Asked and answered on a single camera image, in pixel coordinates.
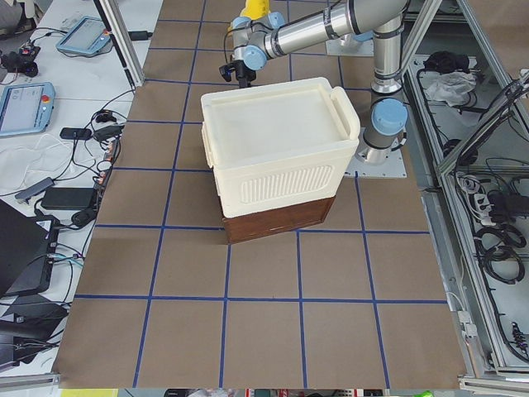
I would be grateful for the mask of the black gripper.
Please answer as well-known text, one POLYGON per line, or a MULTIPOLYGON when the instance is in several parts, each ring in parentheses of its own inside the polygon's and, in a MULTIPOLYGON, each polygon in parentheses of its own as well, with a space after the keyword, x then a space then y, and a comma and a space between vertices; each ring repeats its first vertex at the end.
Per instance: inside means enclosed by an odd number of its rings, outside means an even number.
POLYGON ((235 72, 240 88, 250 88, 256 79, 256 72, 248 68, 242 60, 235 63, 235 72))

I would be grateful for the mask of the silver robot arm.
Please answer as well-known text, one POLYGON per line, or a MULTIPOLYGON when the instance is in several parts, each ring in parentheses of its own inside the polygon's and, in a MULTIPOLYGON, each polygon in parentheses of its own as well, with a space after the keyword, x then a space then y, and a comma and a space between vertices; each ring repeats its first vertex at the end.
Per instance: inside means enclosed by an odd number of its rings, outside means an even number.
POLYGON ((382 165, 406 142, 402 89, 402 33, 407 1, 336 1, 321 11, 286 22, 267 1, 248 1, 225 37, 233 50, 219 69, 227 82, 250 87, 269 60, 325 44, 328 55, 372 56, 370 122, 355 154, 382 165))

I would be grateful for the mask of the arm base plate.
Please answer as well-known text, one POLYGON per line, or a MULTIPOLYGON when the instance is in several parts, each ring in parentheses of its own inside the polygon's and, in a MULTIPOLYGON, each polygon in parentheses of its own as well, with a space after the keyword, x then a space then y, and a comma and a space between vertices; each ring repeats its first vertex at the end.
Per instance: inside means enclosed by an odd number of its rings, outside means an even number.
POLYGON ((365 143, 365 130, 365 127, 360 129, 359 146, 346 167, 344 176, 367 179, 407 178, 403 154, 397 148, 400 143, 398 136, 394 137, 392 145, 388 149, 378 150, 365 143))

